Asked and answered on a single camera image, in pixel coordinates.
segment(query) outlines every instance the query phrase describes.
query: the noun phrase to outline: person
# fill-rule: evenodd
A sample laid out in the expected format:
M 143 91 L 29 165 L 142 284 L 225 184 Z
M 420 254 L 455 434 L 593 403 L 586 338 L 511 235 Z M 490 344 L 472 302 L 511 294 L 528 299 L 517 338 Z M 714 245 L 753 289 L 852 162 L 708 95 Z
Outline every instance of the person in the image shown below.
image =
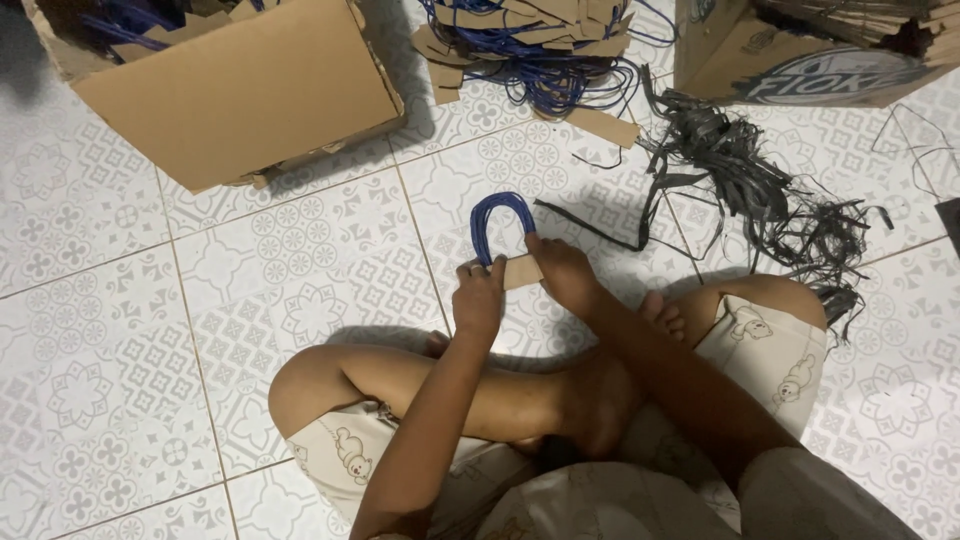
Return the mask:
M 456 332 L 431 336 L 427 356 L 319 345 L 276 375 L 276 427 L 352 521 L 352 540 L 918 538 L 797 440 L 826 355 L 827 322 L 807 287 L 753 275 L 668 306 L 648 293 L 632 311 L 580 250 L 535 233 L 526 244 L 547 292 L 599 338 L 569 369 L 487 367 L 501 257 L 490 271 L 457 269 Z M 659 447 L 647 463 L 609 460 L 644 410 L 709 472 L 665 474 L 681 459 L 658 457 Z M 537 476 L 524 453 L 547 435 L 567 437 L 586 460 Z M 735 494 L 735 515 L 705 503 L 710 485 Z

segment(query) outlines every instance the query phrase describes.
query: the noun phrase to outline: black shredded plastic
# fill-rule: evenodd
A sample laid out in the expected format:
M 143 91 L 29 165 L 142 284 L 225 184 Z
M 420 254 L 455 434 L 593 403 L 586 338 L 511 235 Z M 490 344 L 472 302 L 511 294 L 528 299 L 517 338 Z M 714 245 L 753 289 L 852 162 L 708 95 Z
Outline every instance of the black shredded plastic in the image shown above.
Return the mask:
M 621 248 L 639 252 L 651 240 L 658 241 L 650 237 L 650 227 L 665 190 L 709 179 L 721 216 L 704 253 L 723 230 L 723 207 L 730 216 L 743 214 L 744 236 L 755 248 L 750 273 L 756 271 L 760 253 L 791 268 L 787 277 L 816 292 L 831 325 L 844 315 L 851 315 L 838 332 L 838 337 L 846 342 L 850 321 L 864 306 L 854 284 L 867 279 L 856 271 L 866 251 L 864 233 L 870 229 L 865 214 L 875 209 L 886 227 L 893 229 L 887 210 L 865 207 L 860 199 L 840 201 L 816 181 L 813 183 L 817 192 L 807 189 L 799 179 L 759 154 L 763 131 L 756 124 L 742 117 L 731 118 L 711 102 L 672 89 L 655 94 L 647 65 L 641 67 L 641 80 L 652 111 L 666 119 L 668 125 L 658 140 L 642 136 L 637 140 L 653 155 L 647 173 L 654 178 L 640 214 L 637 243 L 613 238 L 557 205 L 540 200 L 534 204 L 557 212 Z M 669 172 L 673 166 L 689 165 L 705 172 Z M 684 249 L 665 245 L 697 260 Z

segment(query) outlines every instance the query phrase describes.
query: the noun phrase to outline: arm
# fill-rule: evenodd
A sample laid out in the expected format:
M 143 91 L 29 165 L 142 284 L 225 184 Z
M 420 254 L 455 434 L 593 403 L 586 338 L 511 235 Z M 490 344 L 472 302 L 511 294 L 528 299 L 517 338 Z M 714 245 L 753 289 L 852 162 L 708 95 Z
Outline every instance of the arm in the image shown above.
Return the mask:
M 755 457 L 803 446 L 744 389 L 687 347 L 656 331 L 596 280 L 587 256 L 562 240 L 527 235 L 547 290 L 620 358 L 678 429 L 736 485 Z
M 490 274 L 479 263 L 457 269 L 460 288 L 453 294 L 457 331 L 380 457 L 351 540 L 386 532 L 414 539 L 426 536 L 433 502 L 453 462 L 480 372 L 499 330 L 505 266 L 506 258 L 497 258 Z

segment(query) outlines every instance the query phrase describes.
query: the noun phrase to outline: tiled floor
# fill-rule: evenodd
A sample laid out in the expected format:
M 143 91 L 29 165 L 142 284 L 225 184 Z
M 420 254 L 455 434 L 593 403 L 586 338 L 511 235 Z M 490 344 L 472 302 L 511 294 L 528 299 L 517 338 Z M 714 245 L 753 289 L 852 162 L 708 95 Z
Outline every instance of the tiled floor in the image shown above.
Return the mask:
M 346 538 L 267 414 L 290 354 L 452 330 L 453 268 L 472 258 L 468 213 L 496 190 L 562 202 L 634 239 L 646 154 L 588 165 L 574 156 L 612 163 L 616 148 L 531 120 L 484 83 L 432 106 L 422 60 L 403 41 L 420 7 L 400 1 L 385 0 L 371 24 L 395 43 L 384 60 L 407 98 L 407 128 L 263 191 L 199 196 L 56 82 L 29 28 L 3 12 L 0 539 Z M 634 25 L 668 36 L 649 13 Z M 628 54 L 670 84 L 670 48 L 636 41 Z M 780 166 L 890 210 L 892 231 L 872 218 L 867 308 L 851 345 L 829 356 L 804 443 L 931 539 L 960 537 L 960 261 L 933 210 L 960 195 L 949 149 L 960 144 L 958 103 L 953 75 L 888 110 L 739 110 L 766 130 Z M 642 99 L 629 114 L 658 127 Z M 691 193 L 668 196 L 654 237 L 688 245 L 696 262 L 656 242 L 627 253 L 535 216 L 636 303 L 650 287 L 675 293 L 746 271 L 736 221 L 706 250 L 717 211 Z M 520 253 L 507 211 L 490 233 L 496 250 Z M 542 369 L 593 339 L 536 287 L 508 300 L 503 365 Z

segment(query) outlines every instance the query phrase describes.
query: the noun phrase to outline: hand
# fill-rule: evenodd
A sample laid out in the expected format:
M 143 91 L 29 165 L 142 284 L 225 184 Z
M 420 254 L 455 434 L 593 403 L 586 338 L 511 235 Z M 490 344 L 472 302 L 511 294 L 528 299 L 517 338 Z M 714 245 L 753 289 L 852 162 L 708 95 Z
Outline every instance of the hand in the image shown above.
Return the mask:
M 453 321 L 457 333 L 470 335 L 492 346 L 500 331 L 503 312 L 503 273 L 507 258 L 499 256 L 488 272 L 472 260 L 457 268 L 460 288 L 453 293 Z
M 587 255 L 563 240 L 540 238 L 537 233 L 528 233 L 524 241 L 540 267 L 546 291 L 561 306 L 586 320 L 601 293 L 606 292 L 593 274 Z

